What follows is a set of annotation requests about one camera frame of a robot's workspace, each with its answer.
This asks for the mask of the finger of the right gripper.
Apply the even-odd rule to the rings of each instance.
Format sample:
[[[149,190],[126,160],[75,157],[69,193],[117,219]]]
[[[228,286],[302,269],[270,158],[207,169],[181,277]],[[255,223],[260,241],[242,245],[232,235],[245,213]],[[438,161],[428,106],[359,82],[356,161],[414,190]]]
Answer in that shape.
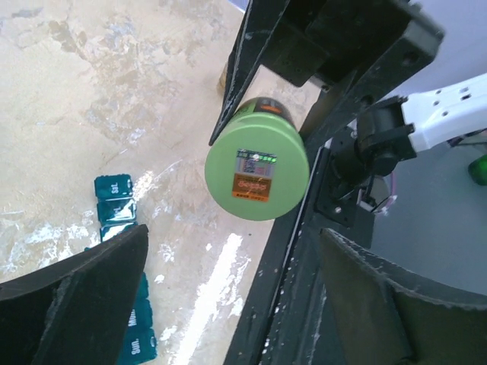
[[[410,22],[360,62],[311,107],[301,128],[305,144],[324,144],[360,112],[429,65],[438,53],[438,27]]]
[[[209,139],[212,146],[229,123],[250,86],[272,35],[289,2],[248,2],[233,48],[228,56],[226,84],[221,112]]]

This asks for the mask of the teal weekly pill organizer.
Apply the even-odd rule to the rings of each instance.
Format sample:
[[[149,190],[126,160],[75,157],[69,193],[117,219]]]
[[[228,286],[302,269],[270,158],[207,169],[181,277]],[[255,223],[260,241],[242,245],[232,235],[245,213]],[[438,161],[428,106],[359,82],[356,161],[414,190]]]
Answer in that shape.
[[[133,300],[131,305],[121,305],[129,313],[129,319],[117,363],[147,363],[157,357],[158,350],[148,279],[143,272],[148,230],[138,225],[132,178],[129,174],[98,176],[94,180],[94,193],[100,242],[110,247],[108,253],[113,255],[110,264],[129,279],[122,298]]]

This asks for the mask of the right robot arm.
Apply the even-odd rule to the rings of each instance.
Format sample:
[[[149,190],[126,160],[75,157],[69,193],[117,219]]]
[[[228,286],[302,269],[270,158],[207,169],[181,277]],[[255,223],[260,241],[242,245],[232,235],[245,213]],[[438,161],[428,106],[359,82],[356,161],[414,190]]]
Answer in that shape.
[[[408,1],[250,1],[205,181],[273,221],[227,364],[484,364],[486,298],[370,251],[373,181],[486,128],[486,77],[391,97],[444,31]]]

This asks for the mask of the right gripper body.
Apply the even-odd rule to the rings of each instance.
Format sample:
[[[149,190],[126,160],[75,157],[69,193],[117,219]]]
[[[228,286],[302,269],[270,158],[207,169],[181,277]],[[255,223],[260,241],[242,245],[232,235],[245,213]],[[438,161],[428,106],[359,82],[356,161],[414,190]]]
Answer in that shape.
[[[291,1],[262,64],[297,87],[312,77],[336,84],[402,35],[421,46],[400,52],[410,65],[436,56],[444,30],[408,1]]]

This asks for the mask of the green lidded pill bottle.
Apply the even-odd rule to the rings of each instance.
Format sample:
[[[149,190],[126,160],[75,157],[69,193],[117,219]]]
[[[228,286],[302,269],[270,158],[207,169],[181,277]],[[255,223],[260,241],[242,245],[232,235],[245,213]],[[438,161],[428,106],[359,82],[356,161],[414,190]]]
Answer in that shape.
[[[228,125],[232,132],[251,135],[297,133],[291,113],[271,97],[254,97],[241,104]]]

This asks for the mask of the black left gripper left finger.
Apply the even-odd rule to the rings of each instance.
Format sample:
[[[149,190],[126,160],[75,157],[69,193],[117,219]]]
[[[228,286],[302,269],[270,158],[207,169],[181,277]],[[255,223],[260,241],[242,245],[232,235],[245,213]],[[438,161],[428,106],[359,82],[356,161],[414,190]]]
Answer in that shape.
[[[115,364],[129,313],[129,279],[110,263],[109,246],[1,284],[3,364]]]

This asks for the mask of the green bottle lid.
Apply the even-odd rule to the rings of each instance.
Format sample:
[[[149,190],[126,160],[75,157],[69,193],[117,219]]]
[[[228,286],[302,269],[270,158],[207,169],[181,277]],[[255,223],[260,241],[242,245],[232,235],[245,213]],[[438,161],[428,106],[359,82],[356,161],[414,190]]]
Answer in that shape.
[[[228,213],[267,221],[288,213],[304,197],[310,165],[298,131],[270,113],[235,117],[209,150],[205,181]]]

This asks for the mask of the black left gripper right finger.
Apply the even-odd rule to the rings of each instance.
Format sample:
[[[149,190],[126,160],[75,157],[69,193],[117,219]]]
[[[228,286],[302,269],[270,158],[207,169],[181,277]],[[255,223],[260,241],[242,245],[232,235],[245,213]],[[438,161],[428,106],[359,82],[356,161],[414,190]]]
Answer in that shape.
[[[486,297],[392,263],[332,229],[323,276],[347,364],[484,364]]]

